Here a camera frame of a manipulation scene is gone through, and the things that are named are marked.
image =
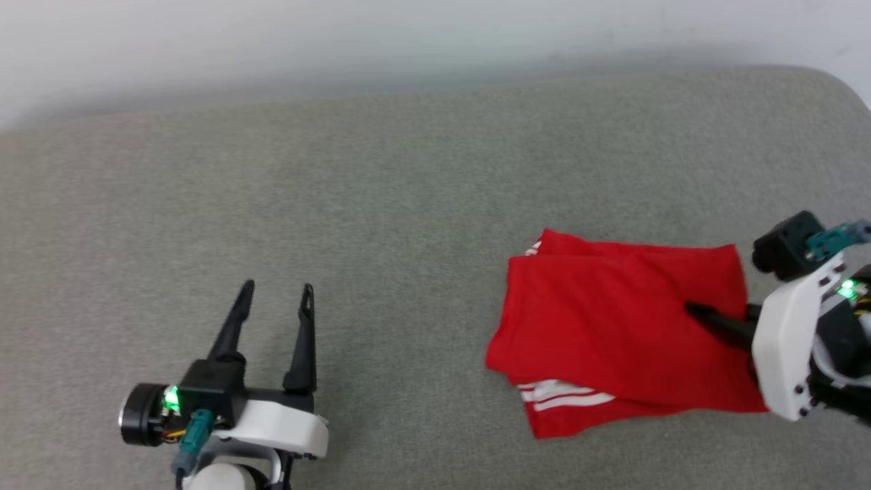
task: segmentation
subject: gray table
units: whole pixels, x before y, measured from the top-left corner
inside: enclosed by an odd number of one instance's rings
[[[868,215],[871,118],[840,81],[754,67],[87,119],[0,136],[0,487],[170,488],[122,444],[138,381],[206,354],[243,280],[250,385],[278,386],[317,295],[327,459],[295,487],[860,488],[833,412],[688,412],[535,441],[483,368],[506,259],[544,227],[737,242],[802,208]],[[871,248],[851,251],[855,267]]]

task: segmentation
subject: white wall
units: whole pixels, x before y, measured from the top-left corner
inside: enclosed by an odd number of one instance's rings
[[[871,101],[871,1],[0,0],[0,127],[746,63]]]

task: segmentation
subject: green led light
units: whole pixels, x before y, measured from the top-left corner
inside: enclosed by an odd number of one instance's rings
[[[173,412],[181,413],[181,407],[179,406],[179,388],[178,386],[173,386],[169,391],[164,395],[164,406],[167,410],[172,410]]]

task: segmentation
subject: red garment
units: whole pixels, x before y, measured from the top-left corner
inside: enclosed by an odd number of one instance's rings
[[[509,261],[487,367],[521,388],[536,437],[691,408],[766,410],[747,372],[748,354],[684,311],[693,302],[744,315],[733,245],[586,242],[544,230],[530,252]]]

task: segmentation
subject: folded red shirt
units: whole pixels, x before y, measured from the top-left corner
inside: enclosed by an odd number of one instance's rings
[[[671,248],[586,242],[545,230],[509,261],[487,367],[523,395],[538,438],[691,408],[764,412],[748,353],[721,343],[687,302],[744,315],[733,245]]]

